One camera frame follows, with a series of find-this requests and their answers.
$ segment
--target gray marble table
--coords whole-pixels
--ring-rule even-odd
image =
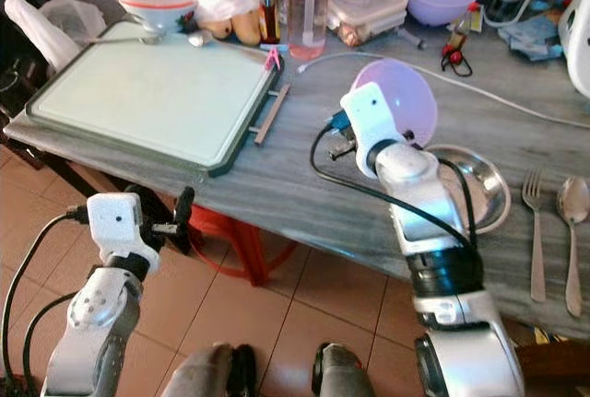
[[[438,71],[448,32],[410,28],[428,41],[426,51],[416,50],[395,35],[382,36],[360,49]],[[330,35],[326,54],[342,51],[344,45]],[[471,35],[464,53],[474,75],[463,82],[546,114],[590,123],[588,101],[575,92],[563,60],[532,64],[509,53],[491,30]],[[231,172],[216,179],[58,133],[24,114],[7,126],[6,134],[165,193],[177,194],[191,185],[196,202],[203,206],[387,274],[408,277],[386,205],[319,179],[308,164],[313,138],[325,119],[338,110],[341,96],[369,61],[340,57],[298,75],[296,65],[300,63],[287,58],[281,81],[290,82],[291,89],[264,146],[255,146],[249,139]],[[426,79],[439,104],[438,129],[431,143],[476,150],[499,167],[511,188],[513,207],[506,222],[479,243],[486,287],[498,307],[518,320],[590,339],[590,225],[586,221],[577,228],[584,313],[581,319],[574,319],[564,303],[569,234],[554,206],[557,190],[568,176],[590,177],[590,130],[548,123],[438,79]],[[321,156],[326,149],[320,146]],[[352,157],[337,163],[322,159],[331,170],[367,182]],[[543,304],[530,299],[533,217],[520,198],[525,171],[531,167],[545,171],[541,223],[548,297]]]

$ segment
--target white cutting board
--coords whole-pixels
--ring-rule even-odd
[[[151,36],[120,22],[104,38]],[[169,34],[157,45],[95,44],[34,101],[33,117],[214,167],[269,72],[265,54]]]

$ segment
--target plastic bottle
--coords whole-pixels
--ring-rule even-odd
[[[309,60],[324,51],[328,0],[286,0],[289,53]]]
[[[278,44],[280,29],[277,18],[277,0],[260,0],[260,36],[264,44]]]

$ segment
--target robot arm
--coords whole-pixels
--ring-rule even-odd
[[[141,283],[158,270],[163,236],[185,226],[194,196],[192,189],[185,190],[177,208],[182,214],[175,214],[174,223],[161,225],[143,222],[135,193],[88,199],[90,231],[103,266],[68,307],[65,333],[50,359],[42,396],[116,393],[127,340],[139,319]]]
[[[341,100],[356,137],[360,171],[387,193],[436,216],[465,236],[457,207],[438,178],[437,158],[409,145],[376,83]],[[483,266],[442,228],[390,204],[412,273],[414,307],[427,328],[416,342],[419,373],[432,396],[524,396],[524,381],[490,294]]]

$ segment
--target plastic stool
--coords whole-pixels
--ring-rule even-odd
[[[202,252],[203,236],[201,233],[228,240],[233,250],[236,251],[243,270],[226,268],[208,259]],[[291,241],[275,259],[266,263],[258,227],[198,205],[192,207],[191,218],[188,222],[188,234],[195,251],[208,265],[220,273],[246,278],[250,280],[252,286],[260,286],[267,282],[268,274],[285,262],[297,246],[297,242]]]

